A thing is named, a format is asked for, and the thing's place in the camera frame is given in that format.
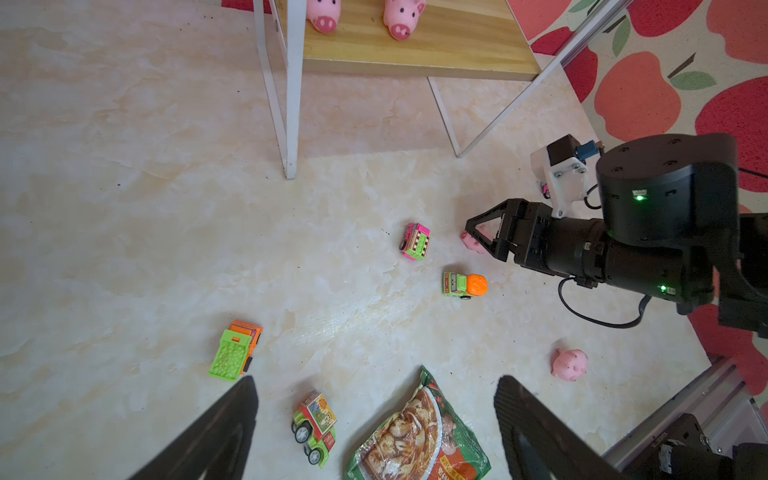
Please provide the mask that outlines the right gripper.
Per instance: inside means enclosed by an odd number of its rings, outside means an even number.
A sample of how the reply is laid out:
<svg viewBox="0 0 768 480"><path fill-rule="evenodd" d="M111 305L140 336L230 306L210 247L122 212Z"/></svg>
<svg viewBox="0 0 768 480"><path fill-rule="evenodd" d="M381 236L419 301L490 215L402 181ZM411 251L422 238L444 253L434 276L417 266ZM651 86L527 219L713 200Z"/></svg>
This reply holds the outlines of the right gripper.
<svg viewBox="0 0 768 480"><path fill-rule="evenodd" d="M481 228L496 226L495 233ZM552 208L524 199L502 201L466 221L478 253L579 282L605 280L606 226L600 219L555 218Z"/></svg>

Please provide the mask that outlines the wooden two-tier shelf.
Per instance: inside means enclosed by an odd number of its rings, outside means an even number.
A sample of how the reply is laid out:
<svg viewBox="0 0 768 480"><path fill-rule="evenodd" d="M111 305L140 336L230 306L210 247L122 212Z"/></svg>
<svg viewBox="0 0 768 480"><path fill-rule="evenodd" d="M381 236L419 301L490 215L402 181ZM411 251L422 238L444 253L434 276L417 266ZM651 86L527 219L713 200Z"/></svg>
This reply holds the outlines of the wooden two-tier shelf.
<svg viewBox="0 0 768 480"><path fill-rule="evenodd" d="M505 1L432 1L413 40L388 40L381 1L345 1L331 34L311 29L304 1L256 1L254 32L284 176L299 156L302 76L310 73L425 77L451 146L465 157L548 76ZM467 145L461 146L436 78L519 81L524 88Z"/></svg>

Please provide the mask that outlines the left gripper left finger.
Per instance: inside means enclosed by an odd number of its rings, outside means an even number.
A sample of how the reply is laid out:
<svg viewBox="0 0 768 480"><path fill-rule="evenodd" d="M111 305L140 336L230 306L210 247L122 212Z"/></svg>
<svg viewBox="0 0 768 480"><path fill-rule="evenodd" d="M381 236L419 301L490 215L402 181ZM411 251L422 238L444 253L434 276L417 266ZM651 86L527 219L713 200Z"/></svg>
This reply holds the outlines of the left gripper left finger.
<svg viewBox="0 0 768 480"><path fill-rule="evenodd" d="M251 376L236 382L134 479L241 479L259 399Z"/></svg>

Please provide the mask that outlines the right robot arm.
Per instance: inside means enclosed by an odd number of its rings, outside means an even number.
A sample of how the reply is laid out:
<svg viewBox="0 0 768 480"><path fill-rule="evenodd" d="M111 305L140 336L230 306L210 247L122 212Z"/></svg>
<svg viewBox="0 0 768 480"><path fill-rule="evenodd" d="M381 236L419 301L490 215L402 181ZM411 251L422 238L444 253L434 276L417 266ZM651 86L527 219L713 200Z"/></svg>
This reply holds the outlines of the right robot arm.
<svg viewBox="0 0 768 480"><path fill-rule="evenodd" d="M716 303L720 325L767 334L767 217L738 204L736 140L662 134L613 149L565 136L534 171L547 202L508 199L470 218L492 257L585 288Z"/></svg>

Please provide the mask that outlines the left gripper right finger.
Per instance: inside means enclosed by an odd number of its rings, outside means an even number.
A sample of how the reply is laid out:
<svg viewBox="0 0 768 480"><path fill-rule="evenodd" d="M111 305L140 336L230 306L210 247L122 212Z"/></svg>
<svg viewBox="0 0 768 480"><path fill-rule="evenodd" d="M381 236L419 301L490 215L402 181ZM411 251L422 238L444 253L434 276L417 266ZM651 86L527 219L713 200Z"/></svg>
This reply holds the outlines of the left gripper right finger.
<svg viewBox="0 0 768 480"><path fill-rule="evenodd" d="M497 384L494 409L513 479L623 479L517 379Z"/></svg>

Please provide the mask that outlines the pink pig toy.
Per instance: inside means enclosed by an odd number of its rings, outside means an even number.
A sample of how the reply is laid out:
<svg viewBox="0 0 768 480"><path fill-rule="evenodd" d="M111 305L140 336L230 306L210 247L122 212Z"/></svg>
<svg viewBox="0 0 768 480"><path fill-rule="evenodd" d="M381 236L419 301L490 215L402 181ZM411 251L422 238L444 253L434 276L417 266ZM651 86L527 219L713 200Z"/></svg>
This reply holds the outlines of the pink pig toy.
<svg viewBox="0 0 768 480"><path fill-rule="evenodd" d="M331 34L341 17L341 0L308 0L306 18L322 34Z"/></svg>
<svg viewBox="0 0 768 480"><path fill-rule="evenodd" d="M426 0L385 0L383 23L389 34L398 41L409 39L426 6Z"/></svg>
<svg viewBox="0 0 768 480"><path fill-rule="evenodd" d="M589 358L579 349L558 349L551 366L551 374L561 380L575 382L587 373Z"/></svg>
<svg viewBox="0 0 768 480"><path fill-rule="evenodd" d="M464 231L460 235L460 238L467 249L479 254L485 254L487 252L484 246L467 231Z"/></svg>

